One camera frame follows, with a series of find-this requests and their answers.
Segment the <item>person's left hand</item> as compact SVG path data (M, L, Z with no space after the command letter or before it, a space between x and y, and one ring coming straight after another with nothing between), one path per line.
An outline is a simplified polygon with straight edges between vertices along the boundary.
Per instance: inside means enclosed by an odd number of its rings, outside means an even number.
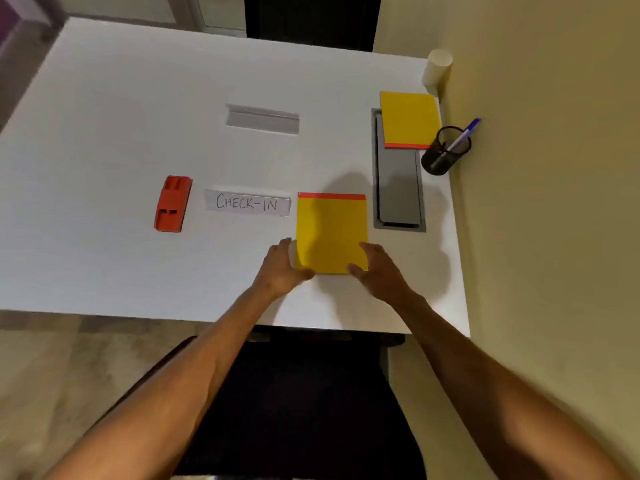
M271 300L276 300L284 297L302 283L289 281L289 271L295 268L291 264L289 256L291 244L292 238L284 238L269 248L252 283L252 289L265 294Z

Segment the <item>person's right hand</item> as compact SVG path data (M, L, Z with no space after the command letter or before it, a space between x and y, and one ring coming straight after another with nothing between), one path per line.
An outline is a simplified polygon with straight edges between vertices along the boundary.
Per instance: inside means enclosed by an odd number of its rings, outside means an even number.
M405 281L393 259L379 244L360 242L367 259L369 277L357 279L374 298L389 306L398 306L414 297L415 293Z

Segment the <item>yellow notepad with red strip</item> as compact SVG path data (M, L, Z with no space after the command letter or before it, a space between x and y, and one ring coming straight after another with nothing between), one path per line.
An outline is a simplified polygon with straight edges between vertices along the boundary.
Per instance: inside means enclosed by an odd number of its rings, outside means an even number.
M317 274L368 270L360 242L368 241L364 194L298 193L294 266Z
M380 92L385 147L427 150L442 127L439 99L427 93Z

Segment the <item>person's right forearm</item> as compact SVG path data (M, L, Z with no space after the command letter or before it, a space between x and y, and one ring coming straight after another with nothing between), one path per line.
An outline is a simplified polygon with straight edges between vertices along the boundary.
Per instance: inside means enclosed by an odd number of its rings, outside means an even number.
M632 480L590 433L412 290L389 304L499 480Z

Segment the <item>person's left forearm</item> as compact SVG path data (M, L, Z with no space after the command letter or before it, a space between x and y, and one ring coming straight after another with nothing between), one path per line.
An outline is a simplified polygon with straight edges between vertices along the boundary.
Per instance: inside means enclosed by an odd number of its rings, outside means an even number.
M272 287L251 285L43 480L169 480L254 325L281 297Z

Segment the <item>white handwritten paper label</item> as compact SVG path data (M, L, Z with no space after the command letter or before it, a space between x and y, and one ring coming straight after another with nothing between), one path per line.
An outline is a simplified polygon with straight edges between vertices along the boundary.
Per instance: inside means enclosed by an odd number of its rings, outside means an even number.
M291 199L276 196L238 194L213 189L204 190L205 206L218 212L288 217Z

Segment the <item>black office chair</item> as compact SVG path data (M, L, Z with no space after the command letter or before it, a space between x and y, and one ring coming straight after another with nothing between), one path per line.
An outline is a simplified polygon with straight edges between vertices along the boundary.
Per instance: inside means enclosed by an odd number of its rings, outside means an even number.
M427 480L388 382L394 333L258 326L176 464L223 480Z

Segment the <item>black mesh pen cup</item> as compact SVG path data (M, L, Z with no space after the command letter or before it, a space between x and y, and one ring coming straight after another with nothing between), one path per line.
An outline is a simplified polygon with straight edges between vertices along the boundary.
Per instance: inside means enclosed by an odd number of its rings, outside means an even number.
M465 130L456 126L444 126L437 131L430 147L422 155L420 163L427 173L434 176L446 174L472 147L472 140Z

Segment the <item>orange stapler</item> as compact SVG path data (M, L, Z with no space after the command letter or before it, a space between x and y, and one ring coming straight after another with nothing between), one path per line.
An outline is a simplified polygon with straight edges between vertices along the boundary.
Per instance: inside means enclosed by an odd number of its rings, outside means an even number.
M180 233L193 185L190 177L167 176L159 197L154 229L159 232Z

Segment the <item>clear acrylic sign holder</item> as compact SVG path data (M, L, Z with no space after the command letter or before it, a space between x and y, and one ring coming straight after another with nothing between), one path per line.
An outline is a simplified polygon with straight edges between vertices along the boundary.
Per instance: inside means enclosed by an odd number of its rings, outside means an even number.
M300 116L293 112L276 111L246 105L226 104L226 126L275 134L297 136Z

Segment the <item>blue and white pen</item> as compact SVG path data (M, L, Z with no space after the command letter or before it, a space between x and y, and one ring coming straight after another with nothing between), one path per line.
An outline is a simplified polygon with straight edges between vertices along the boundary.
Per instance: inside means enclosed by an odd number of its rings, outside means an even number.
M467 126L467 128L460 132L460 135L458 137L456 137L450 144L443 147L444 148L443 151L441 151L440 155L434 161L434 163L431 164L430 168L435 169L437 165L441 164L448 157L453 157L458 159L462 155L466 154L470 150L471 144L472 144L470 137L472 133L476 130L480 122L481 122L481 118L473 119L472 122ZM464 146L465 143L467 144L467 149L459 150L458 147Z

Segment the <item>cream cylinder candle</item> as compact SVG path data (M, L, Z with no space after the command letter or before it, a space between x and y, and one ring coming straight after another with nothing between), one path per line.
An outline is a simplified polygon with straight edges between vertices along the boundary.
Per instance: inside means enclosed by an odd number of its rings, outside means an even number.
M444 48L430 51L422 74L422 85L432 95L443 98L453 64L452 54Z

